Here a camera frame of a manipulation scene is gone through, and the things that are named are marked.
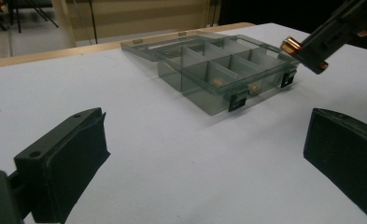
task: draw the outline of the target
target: wooden table edge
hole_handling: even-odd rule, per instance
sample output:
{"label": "wooden table edge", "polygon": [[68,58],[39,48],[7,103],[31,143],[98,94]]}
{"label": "wooden table edge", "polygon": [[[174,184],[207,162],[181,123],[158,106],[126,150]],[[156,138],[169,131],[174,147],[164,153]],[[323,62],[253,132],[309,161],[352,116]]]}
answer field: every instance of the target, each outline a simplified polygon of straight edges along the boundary
{"label": "wooden table edge", "polygon": [[[254,24],[249,23],[249,22],[240,22],[240,23],[235,23],[235,24],[198,29],[197,31],[215,33],[215,32],[245,28],[245,27],[249,27],[249,26],[253,26],[253,25]],[[104,50],[110,50],[110,49],[119,49],[120,48],[120,43],[124,42],[124,41],[126,41],[126,40],[117,41],[117,42],[110,42],[110,43],[104,43],[104,44],[98,44],[98,45],[90,45],[90,46],[85,46],[85,47],[71,48],[71,49],[59,49],[59,50],[42,52],[42,53],[15,56],[15,57],[10,57],[10,58],[2,58],[2,59],[0,59],[0,67],[9,66],[9,65],[13,65],[13,64],[19,64],[19,63],[31,63],[31,62],[48,60],[48,59],[62,58],[62,57],[75,56],[75,55],[83,55],[83,54],[90,54],[90,53],[104,51]]]}

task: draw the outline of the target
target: clear plastic organizer box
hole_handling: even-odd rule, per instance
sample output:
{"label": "clear plastic organizer box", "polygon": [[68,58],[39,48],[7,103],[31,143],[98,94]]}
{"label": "clear plastic organizer box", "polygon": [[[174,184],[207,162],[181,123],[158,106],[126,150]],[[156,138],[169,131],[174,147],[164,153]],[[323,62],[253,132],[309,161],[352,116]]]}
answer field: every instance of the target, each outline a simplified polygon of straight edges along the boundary
{"label": "clear plastic organizer box", "polygon": [[121,46],[158,62],[159,77],[209,115],[234,111],[262,92],[288,86],[299,64],[283,50],[244,35],[184,32]]}

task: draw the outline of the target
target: copper connector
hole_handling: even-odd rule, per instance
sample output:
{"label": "copper connector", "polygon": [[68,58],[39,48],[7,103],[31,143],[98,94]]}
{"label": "copper connector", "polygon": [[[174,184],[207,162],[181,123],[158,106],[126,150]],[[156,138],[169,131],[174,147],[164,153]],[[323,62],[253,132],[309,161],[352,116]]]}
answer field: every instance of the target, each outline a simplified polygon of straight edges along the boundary
{"label": "copper connector", "polygon": [[293,37],[289,36],[282,42],[281,48],[288,54],[293,55],[302,49],[302,44],[300,44],[300,42],[295,40]]}
{"label": "copper connector", "polygon": [[323,63],[320,63],[319,64],[319,68],[322,69],[322,70],[325,70],[328,67],[329,67],[329,64],[326,63],[326,62],[323,62]]}

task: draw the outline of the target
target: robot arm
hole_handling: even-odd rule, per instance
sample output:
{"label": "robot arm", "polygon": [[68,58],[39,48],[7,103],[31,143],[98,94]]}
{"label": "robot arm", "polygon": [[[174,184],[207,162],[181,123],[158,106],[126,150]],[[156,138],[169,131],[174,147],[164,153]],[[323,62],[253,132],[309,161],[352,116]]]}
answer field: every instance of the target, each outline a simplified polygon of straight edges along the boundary
{"label": "robot arm", "polygon": [[280,48],[320,74],[328,67],[325,60],[363,31],[367,33],[367,0],[346,0],[303,43],[289,36]]}

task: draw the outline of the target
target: white table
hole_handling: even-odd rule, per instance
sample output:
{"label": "white table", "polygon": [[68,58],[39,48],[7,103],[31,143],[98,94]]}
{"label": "white table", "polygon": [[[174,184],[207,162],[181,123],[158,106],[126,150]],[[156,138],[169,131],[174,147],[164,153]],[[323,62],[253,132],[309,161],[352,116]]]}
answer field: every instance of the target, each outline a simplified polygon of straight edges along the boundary
{"label": "white table", "polygon": [[[271,23],[223,33],[274,46],[307,36]],[[213,117],[158,78],[156,63],[120,49],[0,67],[0,170],[11,174],[16,154],[100,106],[111,156],[67,223],[365,224],[303,158],[314,107],[367,123],[367,50],[344,46],[328,63],[320,76],[300,65],[286,91]]]}

